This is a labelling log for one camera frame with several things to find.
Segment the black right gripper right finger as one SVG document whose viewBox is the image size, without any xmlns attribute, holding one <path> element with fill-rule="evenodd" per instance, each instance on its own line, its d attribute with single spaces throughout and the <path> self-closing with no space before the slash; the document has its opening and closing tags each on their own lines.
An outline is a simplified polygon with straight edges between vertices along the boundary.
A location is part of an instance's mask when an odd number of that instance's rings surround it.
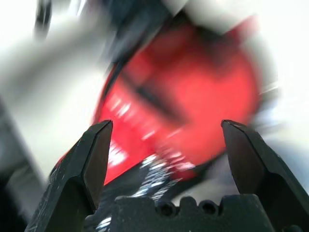
<svg viewBox="0 0 309 232">
<path fill-rule="evenodd" d="M 309 230 L 309 195 L 260 134 L 232 120 L 221 122 L 228 161 L 241 194 L 259 198 L 274 229 Z"/>
</svg>

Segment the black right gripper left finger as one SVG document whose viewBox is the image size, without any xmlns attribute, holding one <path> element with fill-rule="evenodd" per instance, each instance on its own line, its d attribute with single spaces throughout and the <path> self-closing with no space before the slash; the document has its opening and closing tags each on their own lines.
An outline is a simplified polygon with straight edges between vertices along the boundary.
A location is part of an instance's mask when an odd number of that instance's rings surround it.
<svg viewBox="0 0 309 232">
<path fill-rule="evenodd" d="M 111 134 L 110 120 L 89 127 L 50 175 L 26 231 L 82 231 L 85 218 L 99 205 Z"/>
</svg>

